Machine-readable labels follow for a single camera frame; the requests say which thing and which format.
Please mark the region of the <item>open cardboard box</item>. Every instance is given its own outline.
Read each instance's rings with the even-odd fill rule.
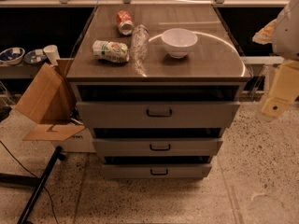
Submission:
[[[37,124],[23,140],[51,141],[66,152],[94,152],[89,130],[70,124],[76,98],[65,77],[71,63],[58,60],[55,68],[43,64],[17,103],[15,109]]]

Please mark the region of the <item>black handle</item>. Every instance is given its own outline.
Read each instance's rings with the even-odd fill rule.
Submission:
[[[169,151],[171,146],[167,144],[167,147],[156,147],[155,145],[149,144],[149,148],[152,151]]]
[[[165,169],[163,172],[154,171],[154,170],[150,169],[150,174],[151,175],[168,175],[168,169]]]
[[[147,115],[148,117],[171,117],[172,116],[172,109],[169,108],[167,111],[163,112],[152,112],[149,109],[147,109]]]

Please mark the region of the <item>paper cup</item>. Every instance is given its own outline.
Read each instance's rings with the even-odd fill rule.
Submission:
[[[48,45],[44,49],[45,54],[50,60],[51,64],[57,64],[57,60],[60,59],[57,46],[55,45]]]

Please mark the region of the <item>concrete floor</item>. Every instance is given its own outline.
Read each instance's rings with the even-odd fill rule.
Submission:
[[[58,223],[299,223],[299,104],[271,123],[244,103],[227,129],[213,168],[203,180],[106,180],[94,153],[67,153],[46,187]],[[17,111],[0,123],[0,140],[30,171],[41,175],[54,148],[24,142],[35,124]],[[0,172],[28,175],[3,147]],[[31,188],[0,186],[0,223],[17,223]],[[28,220],[56,223],[41,193]]]

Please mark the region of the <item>black cable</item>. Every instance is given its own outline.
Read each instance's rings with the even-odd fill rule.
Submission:
[[[18,161],[18,159],[9,151],[9,149],[5,146],[5,144],[0,140],[1,145],[6,149],[6,151],[10,154],[10,156],[26,171],[28,172],[30,175],[37,177],[37,175],[33,174],[32,172],[30,172],[27,168],[25,168],[24,165],[21,164],[20,161]],[[52,209],[52,213],[54,215],[55,221],[58,224],[58,220],[55,214],[55,210],[54,210],[54,203],[53,203],[53,199],[51,198],[50,192],[46,189],[46,187],[44,187],[45,191],[48,193],[49,198],[50,198],[50,205],[51,205],[51,209]]]

